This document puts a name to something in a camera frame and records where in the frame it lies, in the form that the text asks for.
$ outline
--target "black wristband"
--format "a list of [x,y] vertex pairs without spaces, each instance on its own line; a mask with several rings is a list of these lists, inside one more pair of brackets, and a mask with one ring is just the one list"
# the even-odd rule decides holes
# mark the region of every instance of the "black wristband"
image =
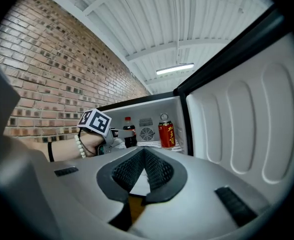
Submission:
[[48,153],[50,162],[54,162],[53,154],[52,154],[52,142],[48,142]]

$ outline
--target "white bead bracelet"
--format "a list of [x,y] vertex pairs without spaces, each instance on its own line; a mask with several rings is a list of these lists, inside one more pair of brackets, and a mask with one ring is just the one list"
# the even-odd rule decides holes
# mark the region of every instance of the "white bead bracelet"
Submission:
[[78,145],[78,149],[80,151],[80,155],[82,156],[82,158],[85,158],[86,157],[86,153],[85,153],[85,151],[84,151],[84,149],[83,149],[83,147],[81,145],[81,141],[80,141],[78,135],[75,135],[75,140],[76,140],[76,143]]

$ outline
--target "ventilation grille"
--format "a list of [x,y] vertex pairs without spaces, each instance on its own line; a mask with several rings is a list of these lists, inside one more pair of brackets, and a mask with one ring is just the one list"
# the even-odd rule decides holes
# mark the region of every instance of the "ventilation grille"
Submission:
[[78,171],[78,168],[72,166],[69,168],[65,168],[65,169],[61,169],[61,170],[55,170],[55,174],[56,176],[60,177],[60,176],[64,176],[67,174],[72,174]]
[[220,187],[215,192],[239,227],[257,217],[228,186]]
[[153,122],[151,118],[139,119],[140,127],[146,127],[146,126],[152,126],[152,125],[153,125]]

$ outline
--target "bottle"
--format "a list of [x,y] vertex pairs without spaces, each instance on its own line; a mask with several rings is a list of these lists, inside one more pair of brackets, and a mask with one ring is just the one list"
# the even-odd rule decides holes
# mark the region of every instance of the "bottle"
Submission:
[[134,136],[125,138],[126,148],[134,147],[137,145],[136,128],[131,123],[131,117],[129,117],[129,116],[125,117],[125,121],[126,121],[126,123],[125,123],[125,126],[123,126],[123,130],[130,130],[130,131],[134,132]]

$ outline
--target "red soda can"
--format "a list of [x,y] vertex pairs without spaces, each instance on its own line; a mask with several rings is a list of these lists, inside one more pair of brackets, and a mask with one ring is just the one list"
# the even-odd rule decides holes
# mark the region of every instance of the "red soda can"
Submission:
[[161,121],[158,125],[161,146],[165,149],[176,146],[175,132],[170,120]]

